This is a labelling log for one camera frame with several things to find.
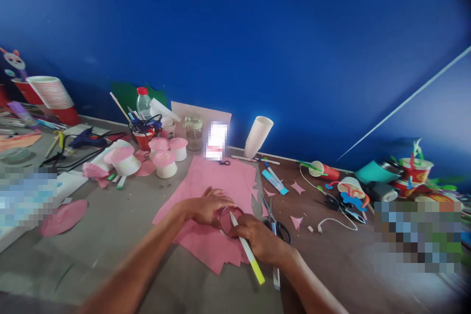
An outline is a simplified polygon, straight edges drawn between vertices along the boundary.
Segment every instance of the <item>black scissors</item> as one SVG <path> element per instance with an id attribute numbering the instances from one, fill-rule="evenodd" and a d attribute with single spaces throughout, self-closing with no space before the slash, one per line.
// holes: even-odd
<path id="1" fill-rule="evenodd" d="M 273 216 L 272 198 L 270 197 L 270 206 L 268 206 L 263 194 L 262 194 L 262 199 L 263 199 L 263 203 L 265 204 L 265 207 L 266 207 L 266 209 L 268 211 L 268 215 L 269 215 L 268 220 L 263 221 L 264 225 L 266 225 L 268 228 L 270 228 L 276 236 L 281 238 L 281 240 L 285 241 L 288 244 L 292 244 L 293 241 L 291 239 L 291 235 L 289 234 L 286 227 L 283 225 L 283 223 L 278 222 L 275 219 L 275 217 Z"/>

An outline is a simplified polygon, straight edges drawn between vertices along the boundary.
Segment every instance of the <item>hand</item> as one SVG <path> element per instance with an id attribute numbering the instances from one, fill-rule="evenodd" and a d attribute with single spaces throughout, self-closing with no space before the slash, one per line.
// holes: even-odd
<path id="1" fill-rule="evenodd" d="M 203 195 L 199 198 L 187 199 L 186 210 L 188 212 L 188 219 L 201 224 L 210 225 L 216 229 L 221 229 L 221 222 L 219 222 L 219 214 L 214 213 L 225 207 L 236 207 L 235 202 L 224 194 L 221 189 L 213 189 L 208 187 Z"/>
<path id="2" fill-rule="evenodd" d="M 251 214 L 242 215 L 237 222 L 239 225 L 233 227 L 228 236 L 246 238 L 250 242 L 252 252 L 261 262 L 280 267 L 294 249 Z"/>

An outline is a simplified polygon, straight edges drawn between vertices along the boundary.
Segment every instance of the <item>pixelated area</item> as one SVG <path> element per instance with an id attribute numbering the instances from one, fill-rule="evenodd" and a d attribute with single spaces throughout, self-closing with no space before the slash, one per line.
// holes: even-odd
<path id="1" fill-rule="evenodd" d="M 49 168 L 0 169 L 0 233 L 2 228 L 38 226 L 55 211 L 57 173 Z"/>
<path id="2" fill-rule="evenodd" d="M 375 202 L 375 272 L 461 272 L 461 204 Z"/>
<path id="3" fill-rule="evenodd" d="M 204 151 L 205 159 L 222 160 L 228 145 L 228 127 L 229 125 L 225 122 L 210 122 Z"/>

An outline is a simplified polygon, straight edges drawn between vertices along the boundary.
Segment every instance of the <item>red bottle cap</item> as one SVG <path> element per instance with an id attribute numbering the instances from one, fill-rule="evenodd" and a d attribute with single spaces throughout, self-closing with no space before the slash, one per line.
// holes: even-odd
<path id="1" fill-rule="evenodd" d="M 140 95 L 147 95 L 147 94 L 149 94 L 149 92 L 147 91 L 147 88 L 145 88 L 145 87 L 138 87 L 138 88 L 137 88 L 137 92 L 138 92 L 138 94 L 140 94 Z"/>

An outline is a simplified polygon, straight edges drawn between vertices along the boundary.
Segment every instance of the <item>table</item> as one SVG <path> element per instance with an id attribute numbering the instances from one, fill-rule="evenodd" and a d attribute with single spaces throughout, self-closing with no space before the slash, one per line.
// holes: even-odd
<path id="1" fill-rule="evenodd" d="M 112 131 L 125 127 L 103 122 L 92 125 Z M 32 162 L 42 161 L 52 142 L 46 131 L 31 149 L 38 153 Z M 233 150 L 230 154 L 241 155 Z M 114 268 L 152 227 L 152 219 L 185 177 L 189 158 L 179 163 L 178 173 L 162 180 L 155 176 L 131 177 L 121 191 L 100 189 L 88 181 L 72 196 L 87 199 L 86 216 L 72 230 L 54 238 L 41 238 L 38 229 L 27 232 L 0 254 L 0 307 L 46 308 L 49 313 L 68 313 L 102 285 Z M 461 296 L 459 277 L 437 274 L 375 273 L 373 216 L 359 231 L 350 231 L 335 222 L 317 224 L 326 217 L 342 220 L 342 215 L 314 200 L 324 196 L 300 175 L 294 161 L 276 159 L 281 165 L 272 169 L 289 190 L 276 194 L 275 217 L 285 224 L 295 246 L 306 263 L 340 300 L 350 313 L 452 313 L 453 303 Z M 263 169 L 259 163 L 258 170 Z M 314 185 L 326 181 L 306 178 Z M 257 173 L 256 188 L 274 191 Z M 296 181 L 305 192 L 299 195 L 291 185 Z M 254 203 L 255 215 L 261 215 L 261 198 Z M 304 217 L 296 231 L 289 216 Z M 307 226 L 314 228 L 311 233 Z M 140 313 L 302 313 L 302 306 L 289 282 L 282 276 L 281 293 L 273 288 L 271 268 L 261 265 L 266 284 L 259 287 L 248 265 L 226 265 L 220 276 L 214 275 L 184 248 L 172 246 L 158 270 Z M 70 268 L 60 283 L 60 278 Z"/>

